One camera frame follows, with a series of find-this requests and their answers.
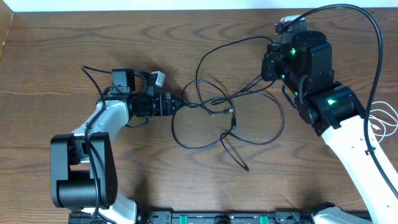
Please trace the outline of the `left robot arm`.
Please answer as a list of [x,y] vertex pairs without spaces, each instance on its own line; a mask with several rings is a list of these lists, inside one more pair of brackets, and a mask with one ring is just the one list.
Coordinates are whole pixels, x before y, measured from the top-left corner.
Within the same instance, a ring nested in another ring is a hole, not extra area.
[[131,118],[172,116],[182,101],[161,93],[164,73],[119,68],[112,84],[98,88],[93,114],[69,134],[50,141],[51,198],[71,212],[69,223],[146,223],[144,212],[118,187],[111,143]]

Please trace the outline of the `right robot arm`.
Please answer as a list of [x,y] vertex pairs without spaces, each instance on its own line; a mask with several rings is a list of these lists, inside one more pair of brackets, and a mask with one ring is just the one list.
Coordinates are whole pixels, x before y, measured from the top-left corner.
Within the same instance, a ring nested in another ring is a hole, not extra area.
[[366,126],[366,111],[348,86],[334,81],[332,48],[317,31],[283,34],[267,46],[265,81],[282,80],[290,104],[338,156],[373,223],[397,223],[397,171]]

